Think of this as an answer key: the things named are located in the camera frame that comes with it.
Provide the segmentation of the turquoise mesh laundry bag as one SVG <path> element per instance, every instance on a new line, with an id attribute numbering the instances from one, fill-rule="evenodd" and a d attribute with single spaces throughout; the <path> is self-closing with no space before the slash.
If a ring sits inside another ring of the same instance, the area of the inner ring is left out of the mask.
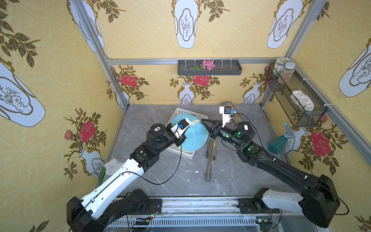
<path id="1" fill-rule="evenodd" d="M 183 119 L 188 119 L 191 124 L 184 133 L 186 139 L 182 143 L 182 149 L 186 152 L 194 152 L 205 144 L 209 134 L 205 126 L 201 123 L 201 120 L 198 117 L 188 113 L 183 113 L 179 116 L 176 116 L 172 120 L 171 125 L 175 126 Z"/>

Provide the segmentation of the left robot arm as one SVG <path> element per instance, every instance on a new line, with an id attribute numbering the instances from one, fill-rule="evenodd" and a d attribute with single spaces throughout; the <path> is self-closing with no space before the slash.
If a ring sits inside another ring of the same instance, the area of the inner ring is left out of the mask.
<path id="1" fill-rule="evenodd" d="M 181 120 L 175 126 L 154 124 L 125 163 L 108 180 L 82 199 L 73 197 L 67 203 L 67 223 L 72 232 L 102 232 L 109 224 L 131 213 L 145 212 L 148 196 L 135 189 L 124 198 L 116 197 L 135 179 L 152 167 L 161 152 L 185 141 L 190 123 Z"/>

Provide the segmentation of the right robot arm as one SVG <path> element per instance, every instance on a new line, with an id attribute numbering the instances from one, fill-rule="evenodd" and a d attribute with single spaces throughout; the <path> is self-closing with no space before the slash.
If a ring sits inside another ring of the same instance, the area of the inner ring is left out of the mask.
<path id="1" fill-rule="evenodd" d="M 253 142 L 257 133 L 248 121 L 239 122 L 233 129 L 217 120 L 202 119 L 201 122 L 213 139 L 220 138 L 234 145 L 243 162 L 266 171 L 294 189 L 294 193 L 287 193 L 261 188 L 253 198 L 256 211 L 282 209 L 302 214 L 319 227 L 329 227 L 341 204 L 329 177 L 303 172 L 268 153 Z"/>

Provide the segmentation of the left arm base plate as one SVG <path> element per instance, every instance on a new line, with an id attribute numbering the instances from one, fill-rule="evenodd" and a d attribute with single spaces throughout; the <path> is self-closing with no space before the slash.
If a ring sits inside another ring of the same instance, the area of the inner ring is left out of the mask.
<path id="1" fill-rule="evenodd" d="M 160 198 L 150 198 L 147 203 L 147 208 L 145 208 L 145 215 L 161 214 L 162 210 L 162 199 Z"/>

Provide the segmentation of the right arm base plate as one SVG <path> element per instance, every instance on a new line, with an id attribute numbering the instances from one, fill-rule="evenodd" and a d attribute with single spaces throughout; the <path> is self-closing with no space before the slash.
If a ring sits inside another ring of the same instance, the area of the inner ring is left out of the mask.
<path id="1" fill-rule="evenodd" d="M 241 214 L 280 214 L 279 209 L 268 208 L 262 200 L 239 198 L 237 208 Z"/>

